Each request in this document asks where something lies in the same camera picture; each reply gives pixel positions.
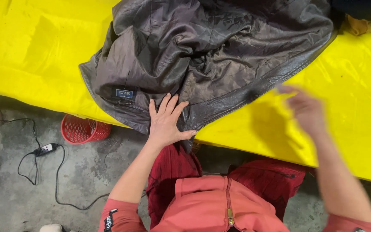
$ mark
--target zipper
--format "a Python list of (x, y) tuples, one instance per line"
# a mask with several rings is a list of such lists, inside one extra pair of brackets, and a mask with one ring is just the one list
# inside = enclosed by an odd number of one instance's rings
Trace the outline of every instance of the zipper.
[(238, 231), (241, 231), (243, 232), (241, 229), (237, 228), (234, 224), (234, 218), (233, 218), (233, 210), (231, 209), (231, 200), (230, 200), (230, 187), (231, 187), (231, 178), (227, 177), (227, 188), (225, 190), (225, 195), (226, 195), (226, 198), (227, 198), (227, 215), (228, 215), (228, 227), (227, 227), (227, 230), (228, 231), (230, 229), (230, 227), (235, 227)]

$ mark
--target yellow table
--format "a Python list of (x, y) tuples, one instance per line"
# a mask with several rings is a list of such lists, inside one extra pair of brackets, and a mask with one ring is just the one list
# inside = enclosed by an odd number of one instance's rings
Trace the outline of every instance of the yellow table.
[[(0, 95), (122, 125), (93, 101), (78, 64), (101, 48), (118, 0), (0, 0)], [(342, 31), (292, 77), (324, 100), (330, 131), (353, 171), (371, 180), (371, 34)], [(283, 98), (269, 92), (201, 129), (207, 144), (317, 166)]]

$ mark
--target person's right hand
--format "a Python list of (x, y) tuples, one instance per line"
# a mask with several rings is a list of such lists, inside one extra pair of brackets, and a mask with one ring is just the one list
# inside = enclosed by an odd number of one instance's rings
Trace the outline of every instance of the person's right hand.
[(287, 104), (294, 111), (294, 117), (302, 129), (312, 138), (326, 132), (324, 113), (319, 100), (312, 98), (303, 90), (283, 85), (279, 88), (280, 93), (296, 93), (287, 99)]

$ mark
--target red plastic basket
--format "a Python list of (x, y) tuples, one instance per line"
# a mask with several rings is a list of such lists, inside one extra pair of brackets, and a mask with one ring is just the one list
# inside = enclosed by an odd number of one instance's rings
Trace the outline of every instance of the red plastic basket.
[(103, 140), (110, 135), (111, 125), (92, 119), (81, 119), (66, 114), (61, 122), (61, 134), (74, 145)]

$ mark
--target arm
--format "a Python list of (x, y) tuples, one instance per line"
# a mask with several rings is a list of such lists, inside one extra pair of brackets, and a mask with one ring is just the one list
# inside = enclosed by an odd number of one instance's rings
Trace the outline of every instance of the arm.
[(137, 208), (155, 159), (163, 147), (180, 140), (191, 139), (197, 134), (195, 130), (178, 131), (178, 117), (188, 102), (181, 102), (176, 107), (178, 95), (171, 99), (170, 97), (168, 93), (163, 98), (158, 113), (155, 110), (154, 101), (150, 100), (150, 136), (138, 156), (112, 189), (101, 215), (99, 232), (145, 231), (137, 214)]
[(171, 100), (170, 97), (171, 95), (168, 93), (163, 98), (158, 113), (155, 110), (154, 101), (150, 100), (150, 136), (138, 156), (114, 186), (109, 199), (139, 203), (152, 165), (163, 147), (180, 140), (191, 139), (197, 134), (195, 130), (178, 131), (178, 117), (188, 102), (181, 102), (175, 107), (178, 95), (175, 95)]
[(331, 140), (320, 102), (291, 86), (283, 86), (281, 92), (296, 92), (295, 96), (287, 99), (287, 103), (299, 125), (315, 143), (319, 161), (317, 181), (326, 210), (331, 214), (371, 223), (370, 199)]

